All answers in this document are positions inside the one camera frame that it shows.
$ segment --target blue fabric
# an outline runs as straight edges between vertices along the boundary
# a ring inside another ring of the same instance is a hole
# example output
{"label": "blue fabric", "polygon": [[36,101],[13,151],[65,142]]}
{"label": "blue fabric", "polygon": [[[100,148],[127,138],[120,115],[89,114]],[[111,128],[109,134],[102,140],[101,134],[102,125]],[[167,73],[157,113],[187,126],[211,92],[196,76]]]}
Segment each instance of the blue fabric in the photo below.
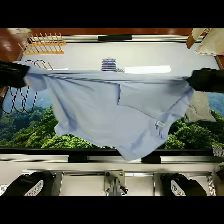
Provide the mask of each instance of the blue fabric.
{"label": "blue fabric", "polygon": [[73,134],[98,146],[114,146],[126,160],[144,157],[162,145],[193,93],[184,77],[166,74],[31,67],[25,81],[35,91],[48,89],[59,136]]}

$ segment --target hanging clothing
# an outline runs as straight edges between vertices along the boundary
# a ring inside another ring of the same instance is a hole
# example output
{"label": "hanging clothing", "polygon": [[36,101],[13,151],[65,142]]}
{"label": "hanging clothing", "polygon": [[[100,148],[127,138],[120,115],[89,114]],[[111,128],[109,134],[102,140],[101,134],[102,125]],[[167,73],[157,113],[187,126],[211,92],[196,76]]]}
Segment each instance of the hanging clothing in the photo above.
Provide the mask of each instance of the hanging clothing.
{"label": "hanging clothing", "polygon": [[46,71],[31,66],[26,83],[48,89],[58,124],[97,146],[114,146],[126,160],[150,154],[183,117],[193,88],[183,77],[119,72]]}
{"label": "hanging clothing", "polygon": [[186,112],[186,121],[216,122],[215,118],[211,115],[207,93],[194,91],[190,105]]}
{"label": "hanging clothing", "polygon": [[203,55],[224,55],[224,28],[193,28],[187,39],[187,47],[190,49],[203,32],[207,35],[196,52]]}

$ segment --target green forest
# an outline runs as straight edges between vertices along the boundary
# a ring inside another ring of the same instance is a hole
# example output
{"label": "green forest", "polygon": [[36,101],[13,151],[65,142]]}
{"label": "green forest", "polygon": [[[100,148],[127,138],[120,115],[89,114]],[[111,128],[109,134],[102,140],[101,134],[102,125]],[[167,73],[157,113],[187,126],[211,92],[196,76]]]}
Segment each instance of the green forest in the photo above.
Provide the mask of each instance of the green forest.
{"label": "green forest", "polygon": [[[211,149],[213,145],[223,148],[224,118],[214,110],[212,115],[216,122],[185,123],[183,118],[176,121],[170,128],[169,139],[160,148]],[[0,119],[0,147],[98,148],[73,135],[57,136],[54,131],[56,124],[52,107],[35,107],[33,113],[14,111],[3,114]]]}

